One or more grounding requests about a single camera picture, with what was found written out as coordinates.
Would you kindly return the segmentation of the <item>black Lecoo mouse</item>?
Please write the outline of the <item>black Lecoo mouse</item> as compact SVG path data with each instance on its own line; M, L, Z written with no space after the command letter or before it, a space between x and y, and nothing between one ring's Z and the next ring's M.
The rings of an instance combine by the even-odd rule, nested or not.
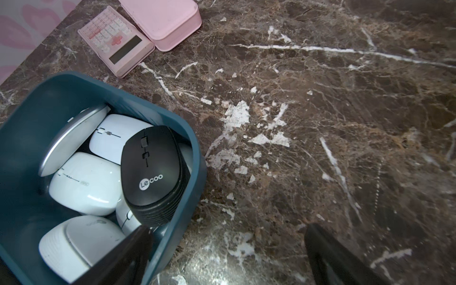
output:
M123 147L123 196L144 226L157 228L171 221L190 176L176 134L169 127L142 129Z

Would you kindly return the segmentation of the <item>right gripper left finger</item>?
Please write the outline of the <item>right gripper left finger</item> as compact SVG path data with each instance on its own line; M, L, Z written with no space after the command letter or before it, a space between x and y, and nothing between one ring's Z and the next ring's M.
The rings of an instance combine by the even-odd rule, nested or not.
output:
M139 285L143 280L152 245L152 229L139 226L74 284Z

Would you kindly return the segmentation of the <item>teal storage box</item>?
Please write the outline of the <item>teal storage box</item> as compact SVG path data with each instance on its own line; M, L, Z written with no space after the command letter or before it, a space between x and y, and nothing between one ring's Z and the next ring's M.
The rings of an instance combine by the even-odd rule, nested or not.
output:
M140 232L146 285L171 261L207 165L189 124L77 72L40 83L1 126L1 260L25 285L91 284Z

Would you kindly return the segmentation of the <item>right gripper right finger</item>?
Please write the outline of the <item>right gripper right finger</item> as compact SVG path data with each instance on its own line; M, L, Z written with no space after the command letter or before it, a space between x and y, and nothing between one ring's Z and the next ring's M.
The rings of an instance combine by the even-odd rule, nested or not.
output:
M305 247L317 285L387 285L317 223L307 226Z

